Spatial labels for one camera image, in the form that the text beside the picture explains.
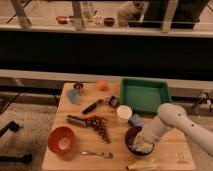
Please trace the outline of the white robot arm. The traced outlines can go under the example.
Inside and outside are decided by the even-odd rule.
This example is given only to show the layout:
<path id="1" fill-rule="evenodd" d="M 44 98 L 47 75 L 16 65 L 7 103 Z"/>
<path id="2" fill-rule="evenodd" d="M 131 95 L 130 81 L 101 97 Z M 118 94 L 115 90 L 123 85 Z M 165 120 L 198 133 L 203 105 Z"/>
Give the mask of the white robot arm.
<path id="1" fill-rule="evenodd" d="M 172 128 L 186 134 L 213 157 L 213 132 L 190 120 L 183 107 L 171 103 L 158 107 L 157 115 L 142 130 L 142 141 L 156 144 Z"/>

